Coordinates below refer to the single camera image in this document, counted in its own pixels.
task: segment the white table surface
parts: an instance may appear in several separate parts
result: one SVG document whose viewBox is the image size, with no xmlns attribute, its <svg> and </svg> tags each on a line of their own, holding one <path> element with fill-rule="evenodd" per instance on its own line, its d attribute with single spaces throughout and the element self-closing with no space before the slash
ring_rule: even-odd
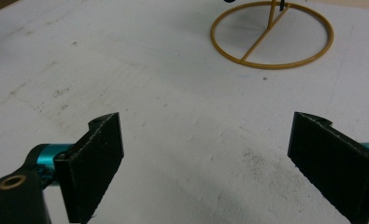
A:
<svg viewBox="0 0 369 224">
<path fill-rule="evenodd" d="M 90 223 L 348 224 L 287 150 L 294 111 L 369 142 L 369 10 L 296 2 L 330 21 L 334 43 L 277 71 L 211 45 L 213 20 L 244 1 L 21 0 L 1 10 L 0 177 L 34 146 L 74 143 L 89 120 L 118 111 L 125 158 Z M 320 41 L 289 30 L 283 40 Z M 284 56 L 287 44 L 272 40 L 265 52 Z M 52 222 L 68 223 L 59 188 L 44 194 Z"/>
</svg>

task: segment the scuff mark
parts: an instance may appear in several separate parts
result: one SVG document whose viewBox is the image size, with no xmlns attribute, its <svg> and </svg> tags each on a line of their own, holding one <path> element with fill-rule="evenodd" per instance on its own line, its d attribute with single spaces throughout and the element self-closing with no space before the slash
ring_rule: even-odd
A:
<svg viewBox="0 0 369 224">
<path fill-rule="evenodd" d="M 243 131 L 245 131 L 245 132 L 247 132 L 247 133 L 252 133 L 252 131 L 251 131 L 251 130 L 246 129 L 246 128 L 242 127 L 242 126 L 239 126 L 239 129 L 241 129 L 241 130 L 243 130 Z"/>
<path fill-rule="evenodd" d="M 274 165 L 275 171 L 270 173 L 269 188 L 284 200 L 300 202 L 298 191 L 304 187 L 304 180 L 279 164 Z"/>
<path fill-rule="evenodd" d="M 70 91 L 70 88 L 65 88 L 65 89 L 62 89 L 62 90 L 57 90 L 54 94 L 53 94 L 53 97 L 54 98 L 57 98 L 59 96 L 62 96 L 63 94 L 65 94 L 67 91 Z"/>
<path fill-rule="evenodd" d="M 33 108 L 34 110 L 37 110 L 39 113 L 41 113 L 42 111 L 44 111 L 45 106 L 44 106 L 44 102 L 42 102 L 41 104 L 39 104 L 38 106 Z"/>
<path fill-rule="evenodd" d="M 243 151 L 243 157 L 251 176 L 255 180 L 260 181 L 263 177 L 264 165 L 266 164 L 265 159 L 256 155 L 250 147 Z"/>
<path fill-rule="evenodd" d="M 49 64 L 49 67 L 51 67 L 51 66 L 55 65 L 56 63 L 57 63 L 57 62 L 55 62 L 55 61 L 51 62 L 51 63 Z"/>
<path fill-rule="evenodd" d="M 19 91 L 21 88 L 23 88 L 24 86 L 26 86 L 26 84 L 27 84 L 27 82 L 23 82 L 19 87 L 17 87 L 14 91 L 10 92 L 9 94 L 16 96 L 16 95 L 17 95 L 17 93 L 18 93 L 18 91 Z"/>
<path fill-rule="evenodd" d="M 19 32 L 19 31 L 21 31 L 22 29 L 24 29 L 24 26 L 21 26 L 21 27 L 19 27 L 18 29 L 16 29 L 16 30 L 12 31 L 11 33 L 7 34 L 7 35 L 6 35 L 6 37 L 9 37 L 9 36 L 11 36 L 11 35 L 13 35 L 13 34 L 15 34 L 15 33 Z"/>
<path fill-rule="evenodd" d="M 136 62 L 128 62 L 128 61 L 125 61 L 125 60 L 120 60 L 122 63 L 126 63 L 128 64 L 129 66 L 131 67 L 134 67 L 134 68 L 139 68 L 139 69 L 142 69 L 142 70 L 146 70 L 148 69 L 149 67 L 145 64 L 142 64 L 142 63 L 136 63 Z"/>
<path fill-rule="evenodd" d="M 31 34 L 33 34 L 34 33 L 34 31 L 27 31 L 26 32 L 26 35 L 31 35 Z"/>
</svg>

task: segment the gold wire ring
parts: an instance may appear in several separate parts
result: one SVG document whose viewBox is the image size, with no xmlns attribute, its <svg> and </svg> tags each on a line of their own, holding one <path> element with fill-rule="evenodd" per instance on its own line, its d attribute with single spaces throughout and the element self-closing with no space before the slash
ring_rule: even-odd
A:
<svg viewBox="0 0 369 224">
<path fill-rule="evenodd" d="M 259 41 L 257 41 L 256 44 L 253 45 L 253 47 L 248 51 L 248 55 L 242 59 L 238 59 L 235 58 L 234 56 L 228 54 L 227 52 L 225 52 L 217 43 L 216 38 L 215 38 L 215 32 L 216 32 L 216 27 L 219 25 L 219 23 L 228 15 L 236 12 L 239 9 L 245 8 L 245 7 L 257 7 L 257 6 L 272 6 L 272 2 L 255 2 L 255 3 L 248 3 L 248 4 L 244 4 L 238 7 L 233 7 L 227 11 L 225 11 L 224 13 L 222 13 L 221 15 L 219 15 L 216 20 L 213 22 L 213 25 L 211 26 L 211 30 L 210 30 L 210 37 L 211 37 L 211 42 L 214 46 L 214 48 L 216 48 L 216 50 L 225 58 L 227 58 L 228 60 L 234 62 L 234 63 L 239 63 L 245 66 L 249 66 L 249 67 L 254 67 L 254 68 L 261 68 L 261 69 L 287 69 L 287 68 L 294 68 L 294 67 L 299 67 L 308 63 L 312 63 L 315 60 L 317 60 L 318 58 L 320 58 L 325 52 L 327 52 L 327 50 L 330 48 L 330 46 L 333 43 L 334 40 L 334 31 L 333 31 L 333 27 L 332 25 L 327 21 L 326 18 L 324 18 L 322 15 L 320 15 L 317 11 L 312 10 L 308 7 L 303 7 L 297 4 L 293 4 L 293 3 L 285 3 L 285 7 L 286 10 L 289 7 L 295 8 L 297 10 L 303 11 L 311 16 L 313 16 L 315 19 L 317 19 L 318 21 L 321 22 L 321 24 L 324 26 L 324 28 L 326 29 L 327 35 L 328 35 L 328 39 L 327 39 L 327 43 L 324 46 L 324 48 L 317 54 L 315 54 L 312 57 L 309 57 L 307 59 L 301 60 L 299 62 L 295 62 L 295 63 L 278 63 L 278 64 L 266 64 L 266 63 L 252 63 L 252 62 L 248 62 L 246 61 L 246 57 L 249 55 L 249 53 L 255 49 L 255 47 L 261 42 L 261 40 L 264 38 L 264 36 L 272 29 L 267 29 L 263 36 L 260 37 Z M 277 18 L 274 21 L 274 24 L 279 20 L 280 18 Z"/>
<path fill-rule="evenodd" d="M 25 175 L 13 175 L 1 181 L 0 189 L 14 189 L 26 180 Z"/>
</svg>

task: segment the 3d printed part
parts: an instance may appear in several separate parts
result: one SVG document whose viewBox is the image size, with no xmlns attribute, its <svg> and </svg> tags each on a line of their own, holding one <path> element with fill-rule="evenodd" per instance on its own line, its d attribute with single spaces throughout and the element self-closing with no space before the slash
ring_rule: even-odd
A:
<svg viewBox="0 0 369 224">
<path fill-rule="evenodd" d="M 294 114 L 289 157 L 353 224 L 369 221 L 369 148 L 317 116 Z"/>
<path fill-rule="evenodd" d="M 123 158 L 118 115 L 89 123 L 90 130 L 54 158 L 70 222 L 87 223 Z"/>
</svg>

